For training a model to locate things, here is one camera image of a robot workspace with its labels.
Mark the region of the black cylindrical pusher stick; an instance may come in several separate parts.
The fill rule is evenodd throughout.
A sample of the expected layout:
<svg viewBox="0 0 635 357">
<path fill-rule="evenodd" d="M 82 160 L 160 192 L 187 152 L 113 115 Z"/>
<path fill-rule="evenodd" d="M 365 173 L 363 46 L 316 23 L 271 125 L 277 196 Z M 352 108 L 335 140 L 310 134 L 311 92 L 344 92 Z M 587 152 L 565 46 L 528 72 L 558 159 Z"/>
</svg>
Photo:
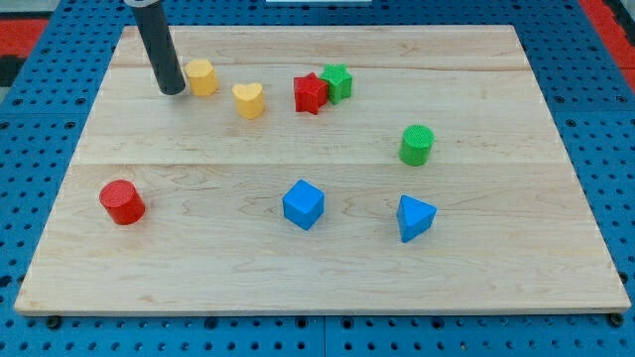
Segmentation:
<svg viewBox="0 0 635 357">
<path fill-rule="evenodd" d="M 166 14 L 160 0 L 125 0 L 132 10 L 160 91 L 177 95 L 186 89 Z"/>
</svg>

